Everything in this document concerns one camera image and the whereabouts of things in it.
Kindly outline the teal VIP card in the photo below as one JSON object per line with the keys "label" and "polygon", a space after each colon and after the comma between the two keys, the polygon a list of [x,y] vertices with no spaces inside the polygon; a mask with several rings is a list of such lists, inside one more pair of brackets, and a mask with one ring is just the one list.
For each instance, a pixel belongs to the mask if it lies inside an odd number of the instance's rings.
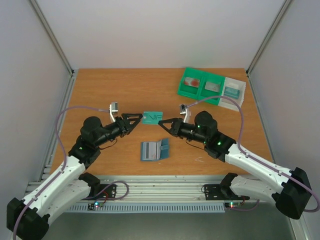
{"label": "teal VIP card", "polygon": [[161,111],[144,111],[142,123],[144,125],[158,125],[162,119],[163,113]]}

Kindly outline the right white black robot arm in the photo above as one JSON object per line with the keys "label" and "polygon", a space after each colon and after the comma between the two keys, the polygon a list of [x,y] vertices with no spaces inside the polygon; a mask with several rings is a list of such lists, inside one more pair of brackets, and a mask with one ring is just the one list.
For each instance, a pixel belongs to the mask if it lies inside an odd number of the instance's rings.
{"label": "right white black robot arm", "polygon": [[193,124],[182,118],[161,120],[158,124],[174,137],[202,143],[210,157],[256,177],[252,180],[235,173],[227,174],[220,183],[225,198],[237,195],[262,200],[294,220],[300,219],[306,211],[312,196],[307,173],[299,167],[292,170],[276,165],[243,148],[218,130],[217,121],[207,111],[198,113]]}

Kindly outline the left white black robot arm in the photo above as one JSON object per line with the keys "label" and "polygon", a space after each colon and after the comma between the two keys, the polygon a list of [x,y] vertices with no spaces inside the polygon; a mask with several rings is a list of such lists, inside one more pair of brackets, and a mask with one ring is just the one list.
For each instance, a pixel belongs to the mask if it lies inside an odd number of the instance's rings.
{"label": "left white black robot arm", "polygon": [[106,126],[96,116],[84,120],[80,136],[62,164],[35,190],[7,205],[6,225],[14,240],[41,240],[51,224],[76,202],[96,199],[100,180],[86,170],[101,153],[100,146],[128,135],[141,113],[123,113]]}

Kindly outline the blue card holder wallet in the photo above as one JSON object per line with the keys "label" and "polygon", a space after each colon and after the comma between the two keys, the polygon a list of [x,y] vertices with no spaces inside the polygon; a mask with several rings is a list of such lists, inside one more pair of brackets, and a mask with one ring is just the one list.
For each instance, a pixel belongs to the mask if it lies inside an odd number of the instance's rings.
{"label": "blue card holder wallet", "polygon": [[170,145],[169,145],[169,139],[168,138],[163,138],[157,142],[157,160],[154,161],[143,161],[142,160],[142,143],[140,144],[140,160],[142,162],[156,162],[160,161],[163,159],[167,159],[170,156]]}

